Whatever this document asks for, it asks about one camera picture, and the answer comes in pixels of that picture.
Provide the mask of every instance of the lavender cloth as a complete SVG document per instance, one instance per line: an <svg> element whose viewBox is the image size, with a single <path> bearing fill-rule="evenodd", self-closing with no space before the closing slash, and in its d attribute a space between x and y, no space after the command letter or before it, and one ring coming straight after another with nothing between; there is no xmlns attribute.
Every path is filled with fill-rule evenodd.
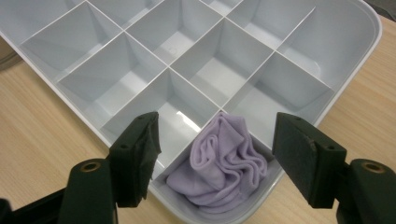
<svg viewBox="0 0 396 224"><path fill-rule="evenodd" d="M242 117L218 113L194 140L190 160L166 180L207 213L244 202L265 177L267 162L253 148Z"/></svg>

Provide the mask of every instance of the empty compartment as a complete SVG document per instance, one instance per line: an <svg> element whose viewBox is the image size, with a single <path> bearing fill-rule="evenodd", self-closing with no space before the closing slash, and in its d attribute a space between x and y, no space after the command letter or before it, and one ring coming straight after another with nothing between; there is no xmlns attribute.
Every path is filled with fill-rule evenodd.
<svg viewBox="0 0 396 224"><path fill-rule="evenodd" d="M358 1L317 1L279 52L337 91L377 39L373 18Z"/></svg>
<svg viewBox="0 0 396 224"><path fill-rule="evenodd" d="M160 60L122 34L58 86L100 128L164 69Z"/></svg>
<svg viewBox="0 0 396 224"><path fill-rule="evenodd" d="M164 62L171 63L221 16L197 0L169 0L160 3L128 32Z"/></svg>
<svg viewBox="0 0 396 224"><path fill-rule="evenodd" d="M239 4L228 18L276 49L314 7L315 0L250 0Z"/></svg>
<svg viewBox="0 0 396 224"><path fill-rule="evenodd" d="M275 53L224 110L245 117L250 131L271 146L277 112L313 123L332 96L328 86Z"/></svg>
<svg viewBox="0 0 396 224"><path fill-rule="evenodd" d="M146 15L146 13L157 6L161 1L162 0L90 0L92 4L124 29Z"/></svg>
<svg viewBox="0 0 396 224"><path fill-rule="evenodd" d="M242 0L202 0L207 5L215 9L218 13L225 16Z"/></svg>
<svg viewBox="0 0 396 224"><path fill-rule="evenodd" d="M83 0L2 0L0 27L18 46Z"/></svg>
<svg viewBox="0 0 396 224"><path fill-rule="evenodd" d="M218 105L224 105L272 50L230 21L222 21L172 64Z"/></svg>
<svg viewBox="0 0 396 224"><path fill-rule="evenodd" d="M49 79L70 73L120 28L88 3L83 3L21 45L22 51Z"/></svg>
<svg viewBox="0 0 396 224"><path fill-rule="evenodd" d="M134 118L158 111L162 153L154 169L153 176L156 176L195 138L218 110L191 84L167 69L114 116L102 128L102 133L112 144Z"/></svg>

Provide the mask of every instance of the purple fabric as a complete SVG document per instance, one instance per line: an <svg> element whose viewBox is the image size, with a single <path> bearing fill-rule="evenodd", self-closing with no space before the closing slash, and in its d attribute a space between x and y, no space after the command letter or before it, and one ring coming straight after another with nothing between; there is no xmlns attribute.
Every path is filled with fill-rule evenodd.
<svg viewBox="0 0 396 224"><path fill-rule="evenodd" d="M190 160L166 180L207 213L244 202L265 177L267 162L253 148L242 117L218 113L192 143Z"/></svg>

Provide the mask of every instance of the white plastic organizer tray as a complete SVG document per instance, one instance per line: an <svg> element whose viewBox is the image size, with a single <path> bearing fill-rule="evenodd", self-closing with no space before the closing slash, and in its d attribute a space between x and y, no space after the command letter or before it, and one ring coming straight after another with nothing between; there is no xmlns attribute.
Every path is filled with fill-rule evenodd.
<svg viewBox="0 0 396 224"><path fill-rule="evenodd" d="M276 112L318 125L381 36L361 0L1 0L0 34L108 145L160 114L150 191L189 223L236 223L283 172ZM165 184L219 112L243 116L268 176L243 204L201 212Z"/></svg>

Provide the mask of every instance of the wooden surface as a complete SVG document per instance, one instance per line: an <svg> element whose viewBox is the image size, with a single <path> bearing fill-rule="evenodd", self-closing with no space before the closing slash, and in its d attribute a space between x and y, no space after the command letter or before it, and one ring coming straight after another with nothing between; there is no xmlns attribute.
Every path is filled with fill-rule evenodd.
<svg viewBox="0 0 396 224"><path fill-rule="evenodd" d="M383 37L319 128L356 158L396 170L396 23ZM64 188L80 161L106 146L26 64L0 72L0 197L22 207ZM285 176L247 223L336 223L334 209L311 209ZM152 195L119 209L120 223L181 223Z"/></svg>

